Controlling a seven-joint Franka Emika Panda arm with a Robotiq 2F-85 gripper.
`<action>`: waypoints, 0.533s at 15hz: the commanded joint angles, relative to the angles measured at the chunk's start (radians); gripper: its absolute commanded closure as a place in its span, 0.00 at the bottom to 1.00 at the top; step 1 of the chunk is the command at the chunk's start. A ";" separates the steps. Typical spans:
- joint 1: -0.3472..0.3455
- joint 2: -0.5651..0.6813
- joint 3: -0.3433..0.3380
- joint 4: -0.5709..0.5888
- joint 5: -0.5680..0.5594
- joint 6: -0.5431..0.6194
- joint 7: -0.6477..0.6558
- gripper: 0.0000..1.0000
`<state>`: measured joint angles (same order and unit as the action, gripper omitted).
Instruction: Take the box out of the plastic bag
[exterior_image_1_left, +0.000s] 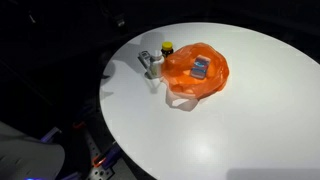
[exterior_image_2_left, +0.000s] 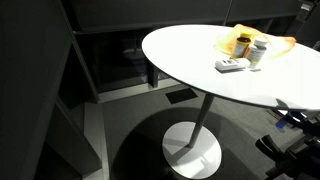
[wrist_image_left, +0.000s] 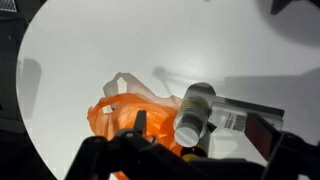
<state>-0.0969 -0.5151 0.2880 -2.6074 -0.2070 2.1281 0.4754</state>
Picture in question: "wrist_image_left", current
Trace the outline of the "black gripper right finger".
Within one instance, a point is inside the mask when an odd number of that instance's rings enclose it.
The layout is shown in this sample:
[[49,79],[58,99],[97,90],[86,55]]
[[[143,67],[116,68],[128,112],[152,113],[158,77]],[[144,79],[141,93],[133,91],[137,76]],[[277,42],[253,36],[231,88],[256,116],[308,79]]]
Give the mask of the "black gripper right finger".
[[278,131],[256,113],[246,119],[245,136],[267,161],[261,180],[320,180],[320,146],[301,137]]

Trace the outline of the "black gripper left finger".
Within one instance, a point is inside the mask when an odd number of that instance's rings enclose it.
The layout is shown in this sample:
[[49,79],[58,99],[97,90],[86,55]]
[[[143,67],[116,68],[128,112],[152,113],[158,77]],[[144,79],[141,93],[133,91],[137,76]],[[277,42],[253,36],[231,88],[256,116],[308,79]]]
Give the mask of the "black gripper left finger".
[[110,180],[117,172],[123,172],[129,180],[156,180],[156,168],[144,153],[153,147],[145,139],[146,127],[146,112],[141,110],[133,127],[119,130],[111,140],[103,136],[86,138],[65,180]]

